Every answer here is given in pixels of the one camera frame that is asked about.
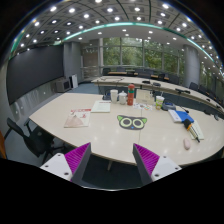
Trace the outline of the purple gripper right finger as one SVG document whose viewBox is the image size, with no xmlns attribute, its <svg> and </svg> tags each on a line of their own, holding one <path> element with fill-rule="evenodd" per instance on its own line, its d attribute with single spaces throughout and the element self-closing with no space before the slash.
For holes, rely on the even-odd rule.
<svg viewBox="0 0 224 224">
<path fill-rule="evenodd" d="M 169 157 L 159 156 L 138 144 L 133 144 L 133 155 L 144 185 L 181 170 Z"/>
</svg>

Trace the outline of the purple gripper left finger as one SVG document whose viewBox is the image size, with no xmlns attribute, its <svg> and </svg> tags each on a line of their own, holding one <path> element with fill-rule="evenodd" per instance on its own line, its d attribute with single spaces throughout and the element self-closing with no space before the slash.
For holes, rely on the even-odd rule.
<svg viewBox="0 0 224 224">
<path fill-rule="evenodd" d="M 41 166 L 41 169 L 73 183 L 79 183 L 84 175 L 91 155 L 91 144 L 87 143 L 72 151 L 57 153 Z"/>
</svg>

